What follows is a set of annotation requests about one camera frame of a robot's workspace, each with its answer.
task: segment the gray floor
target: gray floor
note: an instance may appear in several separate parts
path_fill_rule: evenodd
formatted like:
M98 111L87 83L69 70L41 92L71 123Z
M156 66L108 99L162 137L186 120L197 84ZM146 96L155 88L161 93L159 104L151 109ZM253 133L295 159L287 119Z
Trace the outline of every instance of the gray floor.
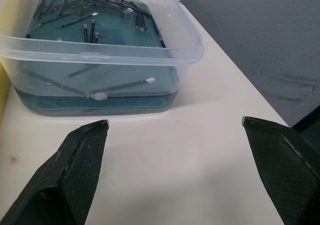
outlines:
M320 0L181 1L289 126L320 105Z

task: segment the white table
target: white table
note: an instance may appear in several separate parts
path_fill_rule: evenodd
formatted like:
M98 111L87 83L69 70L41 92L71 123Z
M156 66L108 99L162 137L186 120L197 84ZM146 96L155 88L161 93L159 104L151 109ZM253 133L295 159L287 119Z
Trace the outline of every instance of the white table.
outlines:
M69 132L109 119L86 225L283 224L259 178L241 120L285 123L192 20L206 52L166 112L45 117L27 110L11 89L0 135L0 218Z

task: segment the yellow object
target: yellow object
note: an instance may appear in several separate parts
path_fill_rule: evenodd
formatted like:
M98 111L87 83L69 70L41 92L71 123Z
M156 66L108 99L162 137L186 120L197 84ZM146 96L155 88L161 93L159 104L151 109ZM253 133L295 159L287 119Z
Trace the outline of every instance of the yellow object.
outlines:
M0 34L23 38L24 23L28 21L31 6L32 0L6 0L0 8ZM10 75L17 63L16 60L0 57L0 124L10 89L10 81L3 66Z

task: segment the blue liquid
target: blue liquid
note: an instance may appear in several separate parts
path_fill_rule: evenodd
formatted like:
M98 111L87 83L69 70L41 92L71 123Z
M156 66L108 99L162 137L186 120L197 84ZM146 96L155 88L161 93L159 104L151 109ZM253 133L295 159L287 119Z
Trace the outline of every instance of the blue liquid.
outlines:
M49 5L51 1L46 0L45 5ZM74 1L77 0L68 0L68 3L74 3ZM150 13L146 4L138 0L131 1ZM63 11L63 14L72 13L70 16L35 28L40 23L57 18L63 3L64 0L56 0L54 9L51 8L46 14L43 14L42 19L38 19L39 15L35 16L28 29L28 34L32 39L56 41L61 38L63 41L83 43L84 24L88 26L88 36L90 37L91 22L92 19L95 19L94 33L99 33L99 44L162 47L163 39L157 35L152 22L147 17L144 17L147 32L141 31L139 27L136 27L135 12L122 14L119 11L98 5L88 6L85 1L80 1ZM98 15L71 26L61 27L93 13L98 13ZM18 76L16 79L19 81L19 86L15 87L16 91L27 108L44 115L162 112L173 103L180 83L177 71L169 66L102 64L69 77L79 70L92 66L92 64L20 61L19 65L15 75ZM151 78L154 79L152 83L105 92L107 98L103 100L92 99L90 95L88 97L90 91L103 90Z

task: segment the plastic container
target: plastic container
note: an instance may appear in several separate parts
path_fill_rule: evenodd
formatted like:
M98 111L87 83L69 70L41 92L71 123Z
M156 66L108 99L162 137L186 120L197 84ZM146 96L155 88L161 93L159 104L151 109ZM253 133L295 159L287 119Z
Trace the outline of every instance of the plastic container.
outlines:
M187 68L204 55L202 37L177 0L128 0L148 8L166 48L26 38L40 1L0 0L0 62L22 103L40 114L165 111ZM76 26L68 34L78 33ZM110 31L125 39L132 34L122 34L116 26ZM69 77L88 67L94 69Z

